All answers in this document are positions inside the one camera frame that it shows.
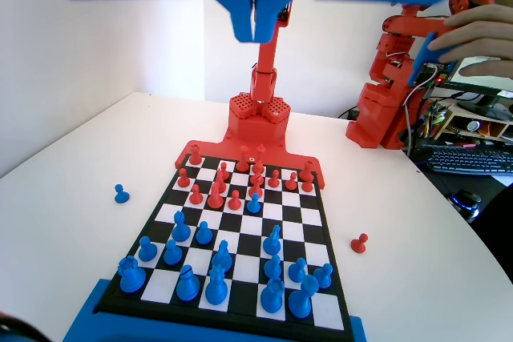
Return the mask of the person's hand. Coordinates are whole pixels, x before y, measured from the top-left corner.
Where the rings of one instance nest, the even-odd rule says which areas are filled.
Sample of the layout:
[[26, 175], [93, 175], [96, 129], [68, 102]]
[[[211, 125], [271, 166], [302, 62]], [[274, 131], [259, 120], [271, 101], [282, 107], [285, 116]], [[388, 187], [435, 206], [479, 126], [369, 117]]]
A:
[[459, 73], [465, 77], [512, 77], [512, 8], [478, 6], [449, 17], [444, 25], [451, 31], [428, 45], [432, 51], [448, 49], [440, 62], [485, 56], [487, 61], [466, 66]]

